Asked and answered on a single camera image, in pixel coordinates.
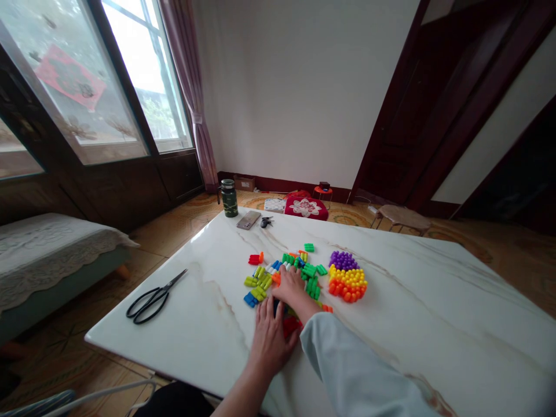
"green water bottle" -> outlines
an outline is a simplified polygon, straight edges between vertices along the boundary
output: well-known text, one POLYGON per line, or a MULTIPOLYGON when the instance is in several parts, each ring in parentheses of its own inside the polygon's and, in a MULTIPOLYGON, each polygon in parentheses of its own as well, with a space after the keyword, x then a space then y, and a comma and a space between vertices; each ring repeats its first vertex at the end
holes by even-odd
POLYGON ((222 190, 222 202, 226 217, 237 216, 237 195, 233 180, 222 180, 218 189, 222 190))

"window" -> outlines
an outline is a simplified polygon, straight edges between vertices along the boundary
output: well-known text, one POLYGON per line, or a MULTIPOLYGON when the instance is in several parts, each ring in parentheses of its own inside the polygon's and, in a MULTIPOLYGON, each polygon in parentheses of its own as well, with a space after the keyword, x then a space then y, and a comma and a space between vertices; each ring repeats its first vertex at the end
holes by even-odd
POLYGON ((2 45, 85 165, 147 156, 82 0, 2 0, 2 45))
POLYGON ((103 0, 159 152, 192 147, 156 0, 103 0))
POLYGON ((0 119, 0 178, 43 172, 38 162, 0 119))

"black pants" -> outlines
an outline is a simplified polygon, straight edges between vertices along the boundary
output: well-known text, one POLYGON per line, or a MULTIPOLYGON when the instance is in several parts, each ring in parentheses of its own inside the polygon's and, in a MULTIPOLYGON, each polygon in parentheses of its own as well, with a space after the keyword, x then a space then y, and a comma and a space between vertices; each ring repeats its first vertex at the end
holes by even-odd
POLYGON ((135 417, 209 417, 213 411, 199 389, 184 382, 173 382, 156 391, 135 417))

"scissor blade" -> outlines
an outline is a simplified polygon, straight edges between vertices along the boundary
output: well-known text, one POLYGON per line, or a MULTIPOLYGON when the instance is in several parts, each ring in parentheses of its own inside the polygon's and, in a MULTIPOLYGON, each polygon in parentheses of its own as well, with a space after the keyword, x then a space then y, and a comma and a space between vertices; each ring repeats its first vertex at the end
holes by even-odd
POLYGON ((172 281, 168 283, 168 286, 171 287, 172 285, 174 285, 178 281, 178 279, 180 279, 186 272, 187 269, 184 269, 181 273, 178 274, 176 278, 174 278, 172 281))

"small table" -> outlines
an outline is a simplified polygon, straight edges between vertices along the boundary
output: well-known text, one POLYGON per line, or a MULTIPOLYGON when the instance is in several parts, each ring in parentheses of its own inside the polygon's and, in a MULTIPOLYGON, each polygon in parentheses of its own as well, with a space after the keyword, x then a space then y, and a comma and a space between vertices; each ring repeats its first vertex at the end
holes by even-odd
POLYGON ((376 225, 378 229, 382 223, 382 218, 386 217, 392 222, 392 226, 390 226, 389 232, 392 230, 392 227, 401 225, 401 228, 398 232, 404 228, 404 226, 416 229, 419 231, 420 236, 423 236, 431 227, 432 223, 429 219, 424 216, 421 216, 419 213, 410 210, 406 207, 401 206, 393 206, 391 204, 386 204, 378 209, 376 212, 376 216, 371 223, 371 229, 373 224, 375 223, 376 219, 380 221, 376 225))
POLYGON ((313 195, 312 195, 313 198, 315 192, 319 195, 319 200, 321 195, 330 194, 330 201, 332 201, 332 192, 333 192, 332 188, 329 188, 327 191, 325 191, 317 185, 313 190, 313 195))
MULTIPOLYGON (((320 301, 384 360, 412 378, 443 415, 528 416, 545 402, 556 373, 556 321, 462 246, 283 214, 274 226, 245 231, 239 216, 216 216, 85 336, 161 374, 223 397, 247 362, 255 312, 243 301, 253 272, 249 255, 265 264, 304 243, 309 262, 328 266, 334 250, 348 250, 365 270, 365 298, 320 301), (126 317, 142 293, 189 272, 153 320, 126 317)), ((297 347, 270 384, 263 409, 273 417, 332 417, 324 385, 297 347)))

